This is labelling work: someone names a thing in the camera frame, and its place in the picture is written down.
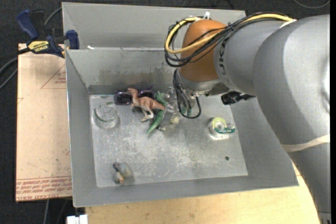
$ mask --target small figurine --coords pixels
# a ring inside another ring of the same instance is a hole
[[[132,107],[136,106],[142,109],[143,114],[145,117],[141,121],[147,121],[148,119],[154,118],[153,110],[163,110],[164,106],[154,99],[151,99],[149,97],[140,97],[138,98],[138,91],[136,89],[128,88],[127,92],[132,95],[132,101],[131,104]]]
[[[155,95],[155,99],[162,104],[164,107],[167,106],[167,102],[163,99],[164,93],[156,93]],[[147,134],[150,134],[152,131],[154,131],[157,127],[159,127],[159,125],[161,124],[163,117],[164,117],[165,111],[159,111],[156,114],[155,120],[153,122],[153,124],[149,127],[149,129],[147,130]]]
[[[124,183],[124,179],[133,177],[133,171],[125,163],[115,162],[113,163],[113,168],[116,171],[113,174],[113,180],[118,184]]]

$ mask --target yellow clamp label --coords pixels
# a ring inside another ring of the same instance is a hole
[[[38,40],[38,41],[33,41],[28,45],[28,48],[30,50],[33,50],[34,52],[39,52],[45,49],[48,49],[49,42],[46,40]]]

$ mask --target wooden surface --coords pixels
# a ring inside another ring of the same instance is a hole
[[[296,172],[298,187],[94,206],[86,213],[90,224],[319,224],[308,188]]]

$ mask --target yellow cable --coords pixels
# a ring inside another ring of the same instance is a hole
[[[251,17],[251,18],[249,18],[249,19],[247,19],[247,20],[245,20],[241,23],[248,22],[250,20],[260,19],[260,18],[279,19],[279,20],[284,20],[286,22],[289,22],[289,21],[293,20],[292,18],[289,18],[287,16],[282,16],[282,15],[279,15],[279,14],[261,14],[261,15],[253,16],[253,17]],[[185,51],[189,51],[189,50],[197,47],[198,45],[204,44],[204,43],[208,42],[210,39],[212,39],[213,37],[215,37],[217,34],[213,34],[211,36],[203,38],[203,39],[193,43],[192,45],[190,45],[188,47],[185,47],[185,48],[182,48],[182,49],[179,49],[179,50],[172,50],[172,49],[169,48],[170,40],[177,30],[179,30],[186,23],[195,22],[195,21],[200,20],[200,19],[201,18],[199,18],[199,17],[185,18],[182,21],[180,21],[178,24],[176,24],[175,27],[169,32],[169,34],[167,36],[167,39],[166,39],[166,42],[165,42],[166,51],[171,53],[171,54],[179,54],[179,53],[182,53],[182,52],[185,52]]]
[[[279,20],[284,20],[286,22],[289,22],[289,21],[293,20],[292,18],[289,18],[287,16],[283,16],[283,15],[279,15],[279,14],[261,14],[261,15],[253,16],[250,19],[247,19],[247,20],[243,21],[243,23],[248,22],[250,20],[261,19],[261,18],[279,19]]]

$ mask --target sunglasses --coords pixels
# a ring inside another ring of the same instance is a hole
[[[153,86],[150,86],[148,89],[146,90],[141,90],[138,91],[138,98],[141,97],[149,97],[154,99],[155,97],[155,93],[152,90]],[[117,92],[114,95],[114,102],[117,105],[130,105],[132,103],[132,95],[128,92]]]

